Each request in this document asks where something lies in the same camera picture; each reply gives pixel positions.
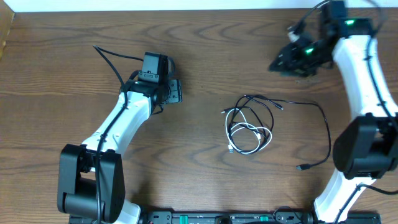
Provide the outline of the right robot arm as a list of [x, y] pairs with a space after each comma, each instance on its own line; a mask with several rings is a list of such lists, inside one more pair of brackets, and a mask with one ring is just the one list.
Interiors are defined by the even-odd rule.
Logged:
[[375, 181], [397, 168], [397, 104], [385, 81], [377, 53], [377, 33], [369, 18], [353, 18], [343, 1], [322, 1], [320, 36], [309, 37], [305, 21], [289, 28], [290, 42], [269, 70], [311, 77], [328, 63], [337, 66], [348, 96], [351, 121], [333, 145], [335, 169], [324, 191], [301, 223], [379, 223], [378, 214], [350, 213]]

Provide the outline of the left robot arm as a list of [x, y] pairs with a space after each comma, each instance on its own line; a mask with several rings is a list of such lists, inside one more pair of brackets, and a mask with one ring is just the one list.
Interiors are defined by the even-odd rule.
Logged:
[[169, 56], [146, 52], [142, 68], [121, 81], [118, 102], [102, 125], [60, 153], [57, 207], [70, 223], [140, 223], [140, 206], [126, 198], [123, 155], [155, 108], [182, 102]]

